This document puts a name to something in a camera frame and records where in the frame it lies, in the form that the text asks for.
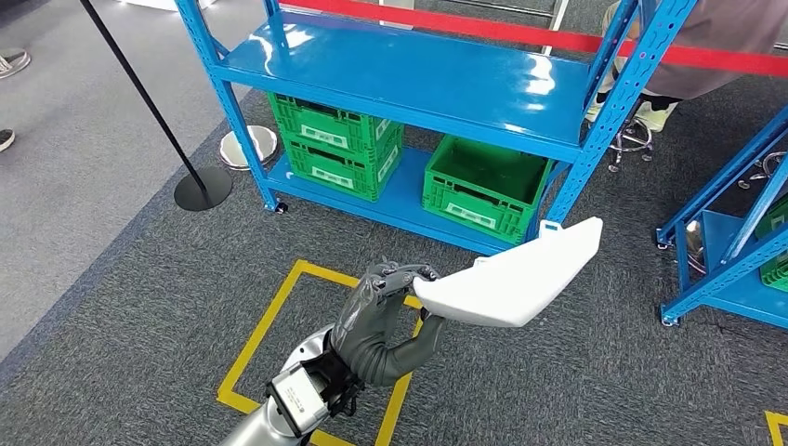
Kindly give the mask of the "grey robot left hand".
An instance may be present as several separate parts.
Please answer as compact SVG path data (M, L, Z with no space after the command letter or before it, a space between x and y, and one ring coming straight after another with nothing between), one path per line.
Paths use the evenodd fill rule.
M413 281L433 282L438 277L429 265L388 260L369 266L362 275L331 331L332 348L361 381L393 386L435 354L445 319L429 311L417 336L391 348L387 341Z

